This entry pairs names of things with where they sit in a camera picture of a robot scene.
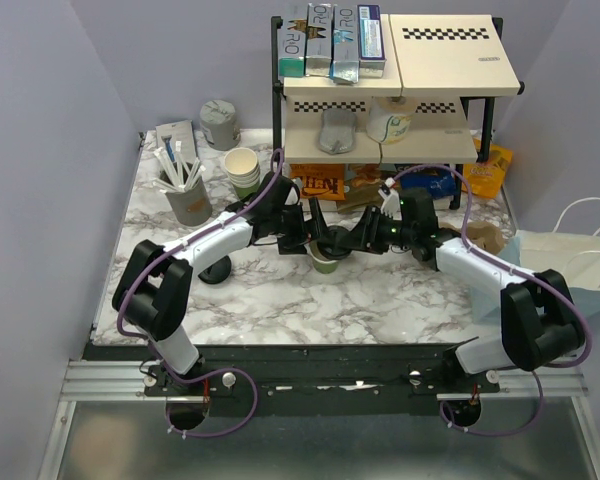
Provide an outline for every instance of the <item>two-tier shelf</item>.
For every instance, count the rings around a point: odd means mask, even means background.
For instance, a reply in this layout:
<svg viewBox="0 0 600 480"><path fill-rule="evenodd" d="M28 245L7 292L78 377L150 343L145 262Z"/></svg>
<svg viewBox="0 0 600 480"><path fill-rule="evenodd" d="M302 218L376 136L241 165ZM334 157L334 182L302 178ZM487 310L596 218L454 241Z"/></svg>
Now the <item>two-tier shelf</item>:
<svg viewBox="0 0 600 480"><path fill-rule="evenodd" d="M282 103L286 104L284 148L291 163L485 162L491 144L495 98L521 94L500 36L502 19L490 15L382 15L387 63L378 79L352 86L325 77L278 76L277 32L271 19L273 143L283 145ZM417 97L419 106L404 140L379 145L365 132L372 97ZM472 100L484 100L482 144L476 151L467 115ZM342 155L318 148L322 111L345 108L358 117L356 147ZM460 182L450 208L460 206Z"/></svg>

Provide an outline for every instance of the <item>orange package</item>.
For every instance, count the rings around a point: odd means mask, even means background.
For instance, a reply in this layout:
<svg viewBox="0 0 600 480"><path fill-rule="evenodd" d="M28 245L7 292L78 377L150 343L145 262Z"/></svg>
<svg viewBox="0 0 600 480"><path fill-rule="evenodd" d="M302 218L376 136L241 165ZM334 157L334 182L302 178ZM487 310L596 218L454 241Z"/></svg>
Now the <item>orange package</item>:
<svg viewBox="0 0 600 480"><path fill-rule="evenodd" d="M479 150L480 140L474 138L473 142ZM496 198L512 160L513 152L511 150L492 143L489 150L489 160L486 163L465 165L464 176L471 185L471 191L480 197Z"/></svg>
<svg viewBox="0 0 600 480"><path fill-rule="evenodd" d="M292 164L291 178L302 180L301 198L344 200L344 164Z"/></svg>

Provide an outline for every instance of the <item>tape roll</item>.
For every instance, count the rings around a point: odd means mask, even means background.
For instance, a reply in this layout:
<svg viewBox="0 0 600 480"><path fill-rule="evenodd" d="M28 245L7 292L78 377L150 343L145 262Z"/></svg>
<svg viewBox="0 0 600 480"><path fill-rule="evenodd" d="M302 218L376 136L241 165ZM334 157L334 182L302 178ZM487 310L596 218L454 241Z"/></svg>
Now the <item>tape roll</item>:
<svg viewBox="0 0 600 480"><path fill-rule="evenodd" d="M418 102L412 97L374 97L367 121L367 135L387 145L402 140L411 125Z"/></svg>

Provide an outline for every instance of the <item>gray wall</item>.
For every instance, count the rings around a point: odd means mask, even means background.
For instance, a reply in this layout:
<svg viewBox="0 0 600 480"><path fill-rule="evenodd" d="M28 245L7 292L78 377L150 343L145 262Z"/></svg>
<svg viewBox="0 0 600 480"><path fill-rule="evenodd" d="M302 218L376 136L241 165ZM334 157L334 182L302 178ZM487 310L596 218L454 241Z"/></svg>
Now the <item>gray wall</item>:
<svg viewBox="0 0 600 480"><path fill-rule="evenodd" d="M508 112L499 143L515 150L507 189L522 228L553 228L573 200L600 196L600 0L572 0ZM564 231L592 233L600 204L579 205ZM585 364L600 430L600 315Z"/></svg>
<svg viewBox="0 0 600 480"><path fill-rule="evenodd" d="M71 2L139 130L197 119L214 98L233 102L245 126L271 125L269 18L290 0ZM385 13L504 17L503 43L524 80L568 0L377 3Z"/></svg>
<svg viewBox="0 0 600 480"><path fill-rule="evenodd" d="M69 3L0 0L0 480L37 476L137 146Z"/></svg>

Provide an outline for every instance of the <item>white marble surface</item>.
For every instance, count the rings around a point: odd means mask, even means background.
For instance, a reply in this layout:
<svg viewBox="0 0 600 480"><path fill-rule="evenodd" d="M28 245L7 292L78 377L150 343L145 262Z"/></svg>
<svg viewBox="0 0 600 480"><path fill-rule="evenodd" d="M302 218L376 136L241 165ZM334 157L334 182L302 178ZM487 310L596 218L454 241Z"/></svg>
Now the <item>white marble surface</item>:
<svg viewBox="0 0 600 480"><path fill-rule="evenodd" d="M207 167L206 188L214 215L236 200L221 169L224 153L196 132L198 155ZM258 153L262 171L271 154L270 130L245 130L241 146ZM116 330L111 297L135 245L151 239L163 243L191 231L180 225L164 195L151 186L158 171L149 132L141 156L94 343L132 344ZM459 226L463 206L447 210L436 202L440 221ZM472 220L487 220L511 234L506 209L497 201L478 199ZM360 214L325 214L327 223L352 226ZM233 274L223 284L195 279L184 326L198 344L404 343L457 342L495 331L474 324L468 287L447 274L421 267L410 254L382 256L354 253L331 275L312 269L308 256L279 256L276 246L251 247L231 254Z"/></svg>

